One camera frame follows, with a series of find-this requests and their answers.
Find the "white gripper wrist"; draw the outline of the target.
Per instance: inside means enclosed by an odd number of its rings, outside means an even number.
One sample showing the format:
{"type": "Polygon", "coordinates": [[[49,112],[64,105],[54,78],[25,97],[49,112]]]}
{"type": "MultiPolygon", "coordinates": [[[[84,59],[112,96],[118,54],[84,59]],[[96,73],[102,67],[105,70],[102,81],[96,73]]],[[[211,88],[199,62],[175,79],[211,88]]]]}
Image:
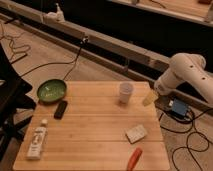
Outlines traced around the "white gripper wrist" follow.
{"type": "MultiPolygon", "coordinates": [[[[163,83],[161,78],[158,78],[154,83],[154,89],[160,94],[160,95],[168,95],[170,93],[170,89],[163,83]]],[[[148,106],[151,103],[153,103],[155,100],[158,99],[158,93],[151,90],[147,96],[144,98],[142,104],[144,106],[148,106]]]]}

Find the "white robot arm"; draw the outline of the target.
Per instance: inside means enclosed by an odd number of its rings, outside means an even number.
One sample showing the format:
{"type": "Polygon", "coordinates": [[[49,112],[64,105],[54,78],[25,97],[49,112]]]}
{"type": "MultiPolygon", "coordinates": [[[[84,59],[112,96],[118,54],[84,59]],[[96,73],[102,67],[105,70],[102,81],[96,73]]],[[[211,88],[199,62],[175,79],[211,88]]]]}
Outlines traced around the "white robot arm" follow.
{"type": "Polygon", "coordinates": [[[184,82],[190,84],[213,107],[213,76],[205,70],[206,60],[202,55],[177,53],[170,58],[169,68],[155,81],[142,101],[148,106],[159,98],[168,95],[184,82]]]}

